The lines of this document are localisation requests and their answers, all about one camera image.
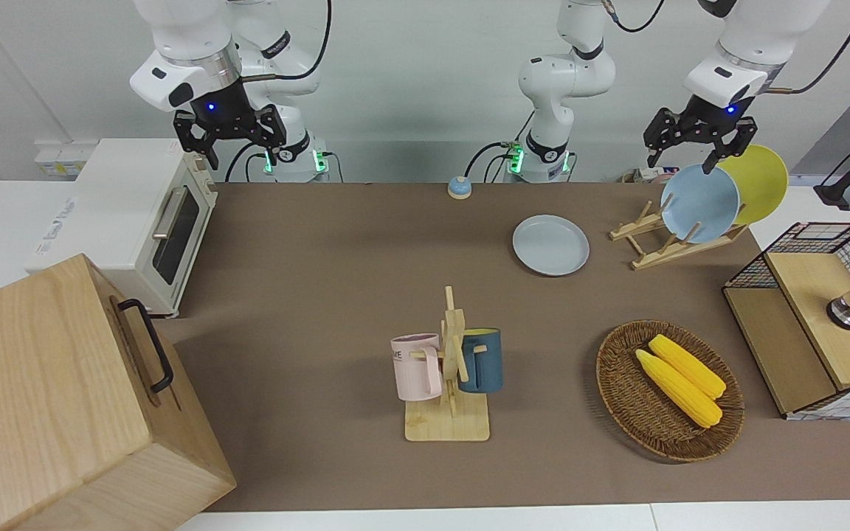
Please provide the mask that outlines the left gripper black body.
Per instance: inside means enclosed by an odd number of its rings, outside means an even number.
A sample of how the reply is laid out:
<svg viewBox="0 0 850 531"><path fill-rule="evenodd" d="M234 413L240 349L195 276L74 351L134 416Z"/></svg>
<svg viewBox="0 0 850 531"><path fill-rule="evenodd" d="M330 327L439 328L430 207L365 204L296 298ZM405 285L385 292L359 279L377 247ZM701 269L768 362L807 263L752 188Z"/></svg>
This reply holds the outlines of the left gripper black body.
<svg viewBox="0 0 850 531"><path fill-rule="evenodd" d="M713 137L713 131L716 131L719 137L728 135L735 131L738 125L745 127L751 124L752 118L744 118L744 114L752 101L753 97L746 97L720 108L698 95L691 95L680 114L680 131L699 133L710 138Z"/></svg>

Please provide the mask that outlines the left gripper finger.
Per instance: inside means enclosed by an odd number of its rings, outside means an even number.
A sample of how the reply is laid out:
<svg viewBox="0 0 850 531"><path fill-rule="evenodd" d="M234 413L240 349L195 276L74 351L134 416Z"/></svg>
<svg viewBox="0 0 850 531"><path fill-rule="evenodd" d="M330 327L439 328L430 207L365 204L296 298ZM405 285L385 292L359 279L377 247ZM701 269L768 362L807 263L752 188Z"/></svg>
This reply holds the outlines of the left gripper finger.
<svg viewBox="0 0 850 531"><path fill-rule="evenodd" d="M689 139L691 115L686 110L674 112L661 108L643 132L643 143L648 149L646 165L657 166L665 149L677 147Z"/></svg>
<svg viewBox="0 0 850 531"><path fill-rule="evenodd" d="M702 163L702 171L709 175L720 162L742 155L751 144L756 131L758 131L758 125L753 119L739 119L734 135L728 142L723 142L723 134L711 131L708 142L713 145L713 150Z"/></svg>

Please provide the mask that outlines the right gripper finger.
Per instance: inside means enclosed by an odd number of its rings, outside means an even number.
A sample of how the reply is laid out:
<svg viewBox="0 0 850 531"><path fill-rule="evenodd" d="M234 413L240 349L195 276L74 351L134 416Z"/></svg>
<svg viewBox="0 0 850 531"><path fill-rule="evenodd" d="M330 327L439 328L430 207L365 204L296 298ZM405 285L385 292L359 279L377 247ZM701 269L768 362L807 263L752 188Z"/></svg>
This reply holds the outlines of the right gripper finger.
<svg viewBox="0 0 850 531"><path fill-rule="evenodd" d="M266 151L270 165L279 162L280 149L286 145L286 126L276 105L267 105L254 111L255 125L251 131L251 142Z"/></svg>
<svg viewBox="0 0 850 531"><path fill-rule="evenodd" d="M215 134L202 128L202 134L196 135L193 133L193 128L197 125L196 115L189 111L176 111L174 114L174 130L178 137L182 149L187 153L196 153L202 156L212 170L219 168L219 160L217 154L213 150L213 145L217 138Z"/></svg>

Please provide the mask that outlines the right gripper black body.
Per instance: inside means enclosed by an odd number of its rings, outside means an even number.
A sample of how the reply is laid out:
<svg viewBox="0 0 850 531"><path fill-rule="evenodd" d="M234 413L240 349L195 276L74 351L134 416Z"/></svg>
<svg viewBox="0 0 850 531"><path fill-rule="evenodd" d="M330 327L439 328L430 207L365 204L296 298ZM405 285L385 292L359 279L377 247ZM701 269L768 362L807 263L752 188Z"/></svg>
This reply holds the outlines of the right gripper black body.
<svg viewBox="0 0 850 531"><path fill-rule="evenodd" d="M242 80L199 95L191 101L191 108L195 115L193 125L203 131L202 136L193 134L193 141L202 141L203 138L262 140L263 130L251 108Z"/></svg>

